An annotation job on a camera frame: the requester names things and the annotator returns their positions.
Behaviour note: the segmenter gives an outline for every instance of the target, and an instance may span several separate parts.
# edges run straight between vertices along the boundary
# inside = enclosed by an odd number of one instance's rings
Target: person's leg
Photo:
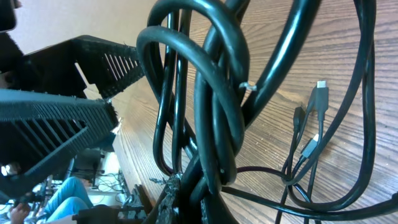
[[[68,215],[75,215],[80,210],[88,209],[86,203],[78,197],[70,197],[64,200],[60,206],[53,212],[53,214],[47,219],[47,222],[59,220],[67,217]]]
[[[80,198],[88,208],[93,206],[92,202],[88,198],[87,191],[81,180],[76,177],[69,177],[50,199],[44,211],[48,216],[50,216],[63,201],[70,197]]]

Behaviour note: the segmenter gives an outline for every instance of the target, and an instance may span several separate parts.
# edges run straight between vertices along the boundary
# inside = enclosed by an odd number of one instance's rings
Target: person
[[[91,207],[93,204],[88,198],[83,182],[77,177],[69,177],[45,206],[46,222],[61,220]],[[17,207],[10,209],[11,222],[8,223],[24,224],[29,213],[30,207],[20,203]]]

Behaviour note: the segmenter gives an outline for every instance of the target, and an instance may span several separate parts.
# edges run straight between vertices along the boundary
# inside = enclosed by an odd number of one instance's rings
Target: wood grain surface
[[[56,3],[50,3],[51,6],[44,0],[37,0],[35,4],[27,2],[28,9],[19,12],[19,16],[22,17],[20,19],[22,27],[14,30],[12,34],[17,42],[22,42],[22,49],[37,50],[44,45],[60,42],[76,34],[91,34],[135,45],[136,36],[145,27],[146,17],[154,0],[145,2],[119,0],[112,3],[104,0],[94,3],[89,0],[82,5],[79,5],[80,1],[54,2]],[[251,54],[250,81],[255,82],[266,66],[284,27],[291,3],[292,1],[277,0],[251,1],[241,26]],[[61,11],[49,10],[57,7],[60,7]],[[40,25],[36,25],[35,21],[24,19],[39,15],[41,16],[36,20],[41,21]],[[377,2],[374,35],[377,155],[368,189],[349,209],[363,208],[388,200],[398,191],[397,15],[397,0]],[[55,21],[46,20],[52,16]],[[66,24],[71,32],[67,34],[65,31],[57,31],[61,27],[55,31],[51,30],[46,27],[48,23],[53,29],[55,29],[54,24]],[[190,37],[201,45],[209,26],[210,22],[206,18],[194,13]],[[26,34],[24,29],[33,32],[30,40],[24,35]],[[31,40],[36,41],[36,39],[40,40],[39,43],[32,44]],[[292,137],[294,108],[301,103],[307,103],[310,92],[318,80],[327,80],[330,88],[330,104],[325,121],[325,130],[327,130],[345,95],[353,72],[358,44],[359,27],[353,2],[324,0],[310,35],[287,78],[258,119],[246,131],[243,148],[236,158],[238,167],[267,166],[281,169]],[[186,111],[187,119],[193,127],[194,80],[195,68],[191,66]],[[87,95],[91,98],[98,97],[94,86],[89,87]],[[345,120],[320,157],[313,190],[315,202],[331,202],[341,198],[358,178],[363,151],[361,99],[362,93],[359,91]],[[127,183],[130,187],[142,184],[155,203],[162,186],[151,182],[149,178],[166,178],[156,167],[152,155],[152,140],[159,105],[145,78],[115,97],[113,103],[119,116],[123,118],[121,134],[115,140],[114,147]],[[316,116],[312,114],[299,150],[317,133],[317,128]],[[171,140],[172,132],[167,127],[164,151],[165,160],[169,165],[171,165]],[[184,167],[187,163],[188,158],[183,154]],[[309,174],[302,180],[305,188],[308,178]],[[239,174],[232,187],[277,202],[284,189],[279,178],[259,172]],[[274,222],[276,210],[234,196],[226,194],[223,196],[240,223]],[[290,199],[287,204],[294,205]],[[344,223],[397,223],[397,219],[398,214],[391,214]],[[302,221],[302,218],[286,214],[282,218],[282,223],[302,223]]]

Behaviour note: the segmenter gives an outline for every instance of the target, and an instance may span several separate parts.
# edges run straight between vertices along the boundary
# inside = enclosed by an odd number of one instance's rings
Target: cable connector
[[[316,134],[304,147],[303,151],[301,152],[301,155],[308,159],[312,152],[317,148],[318,145],[318,138],[319,134]]]
[[[315,110],[318,112],[318,120],[325,120],[325,113],[329,108],[329,88],[326,80],[317,82],[315,91]]]
[[[294,109],[294,115],[293,115],[294,131],[300,131],[300,128],[304,122],[304,118],[305,118],[305,108],[303,108],[303,106],[296,107],[296,109]]]

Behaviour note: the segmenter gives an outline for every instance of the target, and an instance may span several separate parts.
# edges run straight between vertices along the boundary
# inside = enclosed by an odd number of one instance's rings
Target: person's hand
[[[24,224],[29,212],[30,207],[26,203],[20,203],[17,207],[12,207],[10,209],[11,224]]]

